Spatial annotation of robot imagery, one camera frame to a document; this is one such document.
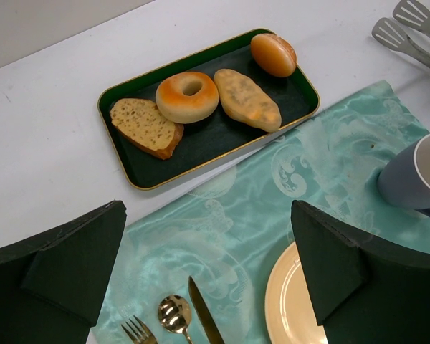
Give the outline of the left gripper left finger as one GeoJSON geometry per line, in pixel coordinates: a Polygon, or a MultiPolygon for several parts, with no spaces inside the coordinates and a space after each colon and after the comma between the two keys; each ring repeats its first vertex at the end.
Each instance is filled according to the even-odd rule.
{"type": "Polygon", "coordinates": [[[0,343],[85,343],[125,228],[111,201],[0,248],[0,343]]]}

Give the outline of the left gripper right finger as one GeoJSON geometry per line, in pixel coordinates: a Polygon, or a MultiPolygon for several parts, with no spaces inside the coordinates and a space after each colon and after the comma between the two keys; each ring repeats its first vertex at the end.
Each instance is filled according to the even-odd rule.
{"type": "Polygon", "coordinates": [[[329,343],[430,343],[430,254],[346,224],[306,201],[291,223],[329,343]]]}

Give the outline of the round bun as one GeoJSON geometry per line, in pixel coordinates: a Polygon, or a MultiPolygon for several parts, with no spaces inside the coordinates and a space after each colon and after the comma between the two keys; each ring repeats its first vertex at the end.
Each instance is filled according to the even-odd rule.
{"type": "Polygon", "coordinates": [[[258,34],[250,42],[255,62],[275,77],[289,77],[297,67],[293,47],[276,34],[258,34]]]}

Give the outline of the metal tongs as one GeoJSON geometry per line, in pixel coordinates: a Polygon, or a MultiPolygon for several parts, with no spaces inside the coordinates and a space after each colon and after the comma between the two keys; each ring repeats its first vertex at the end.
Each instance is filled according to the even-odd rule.
{"type": "Polygon", "coordinates": [[[374,24],[372,38],[430,69],[429,4],[429,1],[399,1],[390,16],[374,24]]]}

